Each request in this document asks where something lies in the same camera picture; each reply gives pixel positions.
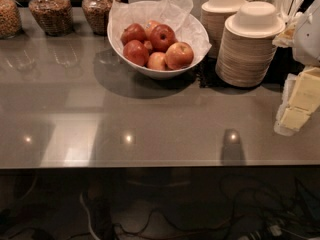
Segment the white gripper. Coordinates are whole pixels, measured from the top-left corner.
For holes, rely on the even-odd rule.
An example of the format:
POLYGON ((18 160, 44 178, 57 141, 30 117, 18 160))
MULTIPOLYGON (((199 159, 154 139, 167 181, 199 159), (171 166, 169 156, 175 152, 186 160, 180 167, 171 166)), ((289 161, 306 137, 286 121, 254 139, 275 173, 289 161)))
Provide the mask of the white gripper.
POLYGON ((283 136, 299 132, 320 107, 320 0, 314 0, 298 19, 293 58, 306 66, 285 80, 274 131, 283 136))

